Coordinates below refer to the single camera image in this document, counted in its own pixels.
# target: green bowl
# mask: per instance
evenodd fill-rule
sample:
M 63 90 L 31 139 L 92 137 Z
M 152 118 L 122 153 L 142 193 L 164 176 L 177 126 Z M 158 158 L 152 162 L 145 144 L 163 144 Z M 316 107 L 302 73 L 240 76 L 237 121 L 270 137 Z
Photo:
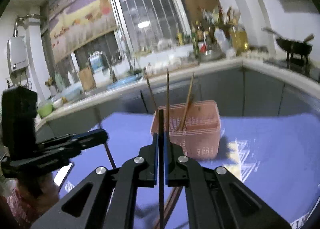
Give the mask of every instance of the green bowl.
M 41 106 L 38 108 L 38 114 L 41 118 L 44 118 L 48 116 L 50 113 L 52 113 L 53 107 L 52 103 L 47 103 L 44 106 Z

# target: wok handle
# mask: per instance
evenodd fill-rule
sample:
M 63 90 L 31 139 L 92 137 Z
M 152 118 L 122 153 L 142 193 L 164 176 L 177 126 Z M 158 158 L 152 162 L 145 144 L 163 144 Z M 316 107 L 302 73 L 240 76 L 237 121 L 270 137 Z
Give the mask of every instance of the wok handle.
M 272 30 L 271 28 L 269 27 L 264 27 L 264 28 L 261 28 L 262 31 L 266 31 L 266 32 L 269 32 L 271 34 L 274 34 L 276 36 L 278 36 L 279 38 L 283 39 L 282 36 L 278 33 L 278 32 L 275 32 L 274 30 Z
M 313 33 L 312 33 L 312 34 L 310 34 L 309 36 L 307 36 L 307 37 L 303 40 L 303 43 L 307 43 L 307 42 L 313 40 L 314 38 L 315 38 L 315 35 L 313 35 Z

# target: triangular cutout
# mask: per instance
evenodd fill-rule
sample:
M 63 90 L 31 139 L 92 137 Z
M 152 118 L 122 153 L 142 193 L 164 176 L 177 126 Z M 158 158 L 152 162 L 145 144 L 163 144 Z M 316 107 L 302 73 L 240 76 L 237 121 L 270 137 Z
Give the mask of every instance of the triangular cutout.
M 230 184 L 230 189 L 235 197 L 236 203 L 238 205 L 238 210 L 240 213 L 247 217 L 249 215 L 254 214 L 255 212 L 259 211 L 259 206 L 252 200 L 239 186 L 236 184 Z
M 92 183 L 87 183 L 82 189 L 80 189 L 68 202 L 62 206 L 62 211 L 68 213 L 74 217 L 80 217 L 85 203 L 89 197 Z

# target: pink plastic basket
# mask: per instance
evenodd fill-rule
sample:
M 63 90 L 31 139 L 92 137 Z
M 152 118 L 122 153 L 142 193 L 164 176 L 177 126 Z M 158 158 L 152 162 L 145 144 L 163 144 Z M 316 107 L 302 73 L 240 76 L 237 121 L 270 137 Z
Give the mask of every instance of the pink plastic basket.
M 183 131 L 177 131 L 182 121 L 185 104 L 170 106 L 169 134 L 172 143 L 183 148 L 186 156 L 194 159 L 213 159 L 217 156 L 220 141 L 220 116 L 215 101 L 195 102 L 188 110 Z M 166 127 L 166 106 L 164 129 Z M 151 134 L 158 132 L 158 119 L 153 117 Z

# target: sink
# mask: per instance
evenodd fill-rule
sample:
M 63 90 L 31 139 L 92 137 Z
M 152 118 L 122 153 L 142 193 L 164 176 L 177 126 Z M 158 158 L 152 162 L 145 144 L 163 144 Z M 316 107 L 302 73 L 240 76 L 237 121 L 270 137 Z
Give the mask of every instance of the sink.
M 128 76 L 126 78 L 120 79 L 117 82 L 111 84 L 111 85 L 107 85 L 107 86 L 102 86 L 102 87 L 98 87 L 95 89 L 92 89 L 90 91 L 87 91 L 83 94 L 83 98 L 88 98 L 92 95 L 96 95 L 99 93 L 102 93 L 104 91 L 108 91 L 108 90 L 112 90 L 112 89 L 116 89 L 125 85 L 128 85 L 130 83 L 136 82 L 138 80 L 140 80 L 142 78 L 142 74 L 138 74 L 138 75 L 134 75 L 134 76 Z

